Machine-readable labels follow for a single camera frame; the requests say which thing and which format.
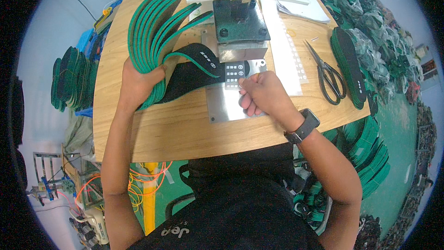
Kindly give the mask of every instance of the hand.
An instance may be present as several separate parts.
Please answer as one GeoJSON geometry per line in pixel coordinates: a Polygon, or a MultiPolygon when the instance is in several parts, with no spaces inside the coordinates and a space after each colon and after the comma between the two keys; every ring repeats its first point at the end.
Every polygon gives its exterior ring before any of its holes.
{"type": "Polygon", "coordinates": [[[254,74],[239,79],[240,93],[244,95],[241,107],[247,115],[259,115],[264,111],[277,120],[287,131],[295,131],[304,117],[294,107],[284,86],[273,71],[254,74]]]}
{"type": "Polygon", "coordinates": [[[118,108],[134,112],[150,96],[154,85],[165,78],[165,66],[159,66],[148,74],[141,74],[128,57],[123,64],[122,87],[118,108]]]}

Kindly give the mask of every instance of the black-handled scissors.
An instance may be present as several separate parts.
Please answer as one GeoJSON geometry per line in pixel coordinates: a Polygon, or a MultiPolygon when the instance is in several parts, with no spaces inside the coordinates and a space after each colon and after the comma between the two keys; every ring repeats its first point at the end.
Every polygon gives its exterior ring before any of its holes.
{"type": "Polygon", "coordinates": [[[345,98],[345,96],[347,96],[347,90],[345,88],[345,82],[344,82],[342,76],[335,69],[333,69],[329,64],[325,63],[319,57],[319,55],[314,51],[313,47],[307,42],[307,40],[305,42],[307,43],[308,47],[310,48],[311,54],[316,59],[316,63],[318,63],[319,85],[321,87],[322,94],[324,95],[325,99],[329,103],[331,103],[333,105],[338,105],[341,102],[341,99],[343,99],[343,98],[345,98]],[[339,91],[339,86],[336,82],[335,75],[337,76],[337,78],[339,79],[339,82],[341,83],[342,93],[339,91]],[[333,91],[334,95],[336,96],[336,101],[332,100],[330,98],[329,94],[327,93],[327,90],[325,90],[325,81],[327,82],[327,85],[330,87],[330,89],[333,91]]]}

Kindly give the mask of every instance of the wristwatch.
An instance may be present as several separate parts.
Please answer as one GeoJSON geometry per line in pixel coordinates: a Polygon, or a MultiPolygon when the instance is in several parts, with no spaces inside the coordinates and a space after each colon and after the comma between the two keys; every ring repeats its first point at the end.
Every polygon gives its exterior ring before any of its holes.
{"type": "Polygon", "coordinates": [[[305,121],[302,123],[302,125],[294,132],[284,132],[285,138],[287,138],[288,142],[292,144],[301,143],[321,123],[310,109],[305,108],[302,109],[300,112],[305,118],[305,121]]]}

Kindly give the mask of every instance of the wooden table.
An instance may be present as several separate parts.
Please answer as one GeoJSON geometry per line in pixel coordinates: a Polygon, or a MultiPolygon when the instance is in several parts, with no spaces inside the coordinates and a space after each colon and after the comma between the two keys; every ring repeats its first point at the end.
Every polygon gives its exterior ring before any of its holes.
{"type": "MultiPolygon", "coordinates": [[[[94,143],[97,161],[102,161],[108,132],[119,100],[122,67],[128,57],[127,34],[131,17],[143,0],[124,0],[111,25],[103,48],[94,93],[94,143]]],[[[182,0],[177,10],[186,6],[182,0]]],[[[320,119],[318,130],[323,132],[345,125],[370,114],[368,103],[357,110],[349,97],[338,106],[328,103],[321,93],[316,63],[303,41],[310,41],[319,56],[335,69],[336,60],[330,49],[330,37],[336,23],[329,24],[281,13],[289,34],[301,56],[309,83],[302,85],[303,96],[292,97],[298,109],[310,108],[320,119]]],[[[175,49],[191,42],[200,42],[196,29],[183,33],[175,49]]],[[[265,60],[274,70],[271,50],[265,60]]],[[[268,147],[286,142],[283,130],[269,116],[210,124],[205,88],[164,104],[136,112],[131,146],[133,162],[157,162],[204,158],[268,147]]]]}

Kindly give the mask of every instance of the bolt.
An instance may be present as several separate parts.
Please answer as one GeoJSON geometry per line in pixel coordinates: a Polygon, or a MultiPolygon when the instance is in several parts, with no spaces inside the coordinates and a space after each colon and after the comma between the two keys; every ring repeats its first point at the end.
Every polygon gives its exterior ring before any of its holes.
{"type": "Polygon", "coordinates": [[[266,28],[259,29],[260,36],[265,36],[265,35],[267,35],[267,33],[268,33],[268,30],[266,28]]]}
{"type": "Polygon", "coordinates": [[[221,37],[227,37],[227,36],[228,36],[228,29],[226,29],[226,28],[222,28],[222,29],[219,31],[219,35],[220,35],[221,37]]]}

